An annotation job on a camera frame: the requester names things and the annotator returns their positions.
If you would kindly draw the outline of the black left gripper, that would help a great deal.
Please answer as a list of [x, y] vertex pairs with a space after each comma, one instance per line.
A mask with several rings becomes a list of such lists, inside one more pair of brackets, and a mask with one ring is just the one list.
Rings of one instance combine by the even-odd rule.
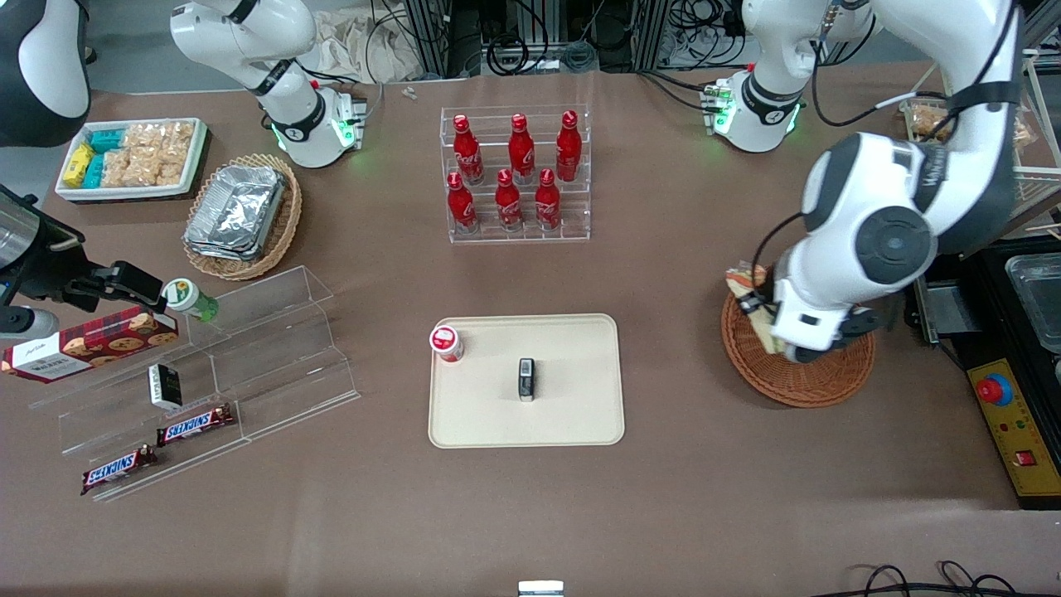
[[[765, 313], [770, 318], [775, 318], [777, 317], [778, 306], [773, 299], [772, 289], [751, 289], [746, 294], [740, 295], [740, 310], [747, 317], [751, 317], [755, 313]], [[875, 332], [880, 323], [882, 323], [882, 320], [880, 320], [879, 311], [860, 305], [853, 306], [846, 314], [841, 324], [839, 324], [834, 341], [854, 343], [860, 339], [860, 337]]]

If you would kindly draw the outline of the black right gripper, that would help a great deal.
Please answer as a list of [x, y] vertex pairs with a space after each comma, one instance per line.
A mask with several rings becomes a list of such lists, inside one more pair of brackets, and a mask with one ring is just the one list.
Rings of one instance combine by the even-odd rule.
[[84, 241], [75, 228], [41, 220], [27, 253], [12, 265], [12, 289], [34, 301], [68, 302], [82, 310], [95, 310], [102, 301], [162, 309], [163, 280], [129, 262], [99, 267], [88, 260]]

